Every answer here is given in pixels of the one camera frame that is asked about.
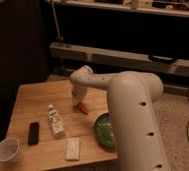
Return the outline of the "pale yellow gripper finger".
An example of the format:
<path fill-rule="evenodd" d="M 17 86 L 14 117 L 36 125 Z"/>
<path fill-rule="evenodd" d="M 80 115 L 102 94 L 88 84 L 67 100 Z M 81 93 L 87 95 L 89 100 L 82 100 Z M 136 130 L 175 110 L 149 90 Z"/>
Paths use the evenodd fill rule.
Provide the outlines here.
<path fill-rule="evenodd" d="M 72 104 L 73 106 L 77 106 L 79 104 L 80 100 L 77 97 L 72 97 Z"/>

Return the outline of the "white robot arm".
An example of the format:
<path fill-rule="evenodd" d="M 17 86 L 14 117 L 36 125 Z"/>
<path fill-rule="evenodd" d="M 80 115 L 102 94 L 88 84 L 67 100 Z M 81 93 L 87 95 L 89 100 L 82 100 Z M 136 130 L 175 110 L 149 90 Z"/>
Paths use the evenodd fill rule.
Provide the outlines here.
<path fill-rule="evenodd" d="M 107 94 L 120 171 L 170 171 L 153 103 L 161 79 L 147 72 L 96 74 L 85 65 L 69 77 L 72 97 L 82 101 L 89 87 Z"/>

